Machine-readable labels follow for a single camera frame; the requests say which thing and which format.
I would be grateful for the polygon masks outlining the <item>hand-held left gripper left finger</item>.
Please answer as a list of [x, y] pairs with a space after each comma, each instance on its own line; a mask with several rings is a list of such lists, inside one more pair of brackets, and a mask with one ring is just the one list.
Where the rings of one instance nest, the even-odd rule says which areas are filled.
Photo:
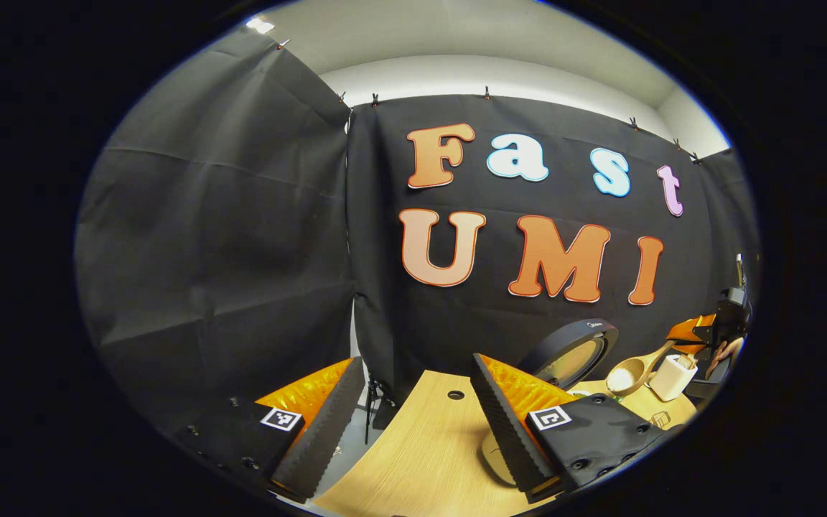
[[220, 403], [172, 437], [203, 465], [256, 496], [306, 503], [364, 385], [363, 360], [351, 357], [259, 399]]

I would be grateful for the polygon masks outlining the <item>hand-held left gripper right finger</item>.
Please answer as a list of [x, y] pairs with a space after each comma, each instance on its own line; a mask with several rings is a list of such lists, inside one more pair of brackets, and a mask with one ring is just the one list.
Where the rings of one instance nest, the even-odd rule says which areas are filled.
[[613, 397], [575, 397], [479, 353], [472, 356], [470, 383], [529, 503], [587, 492], [673, 435]]

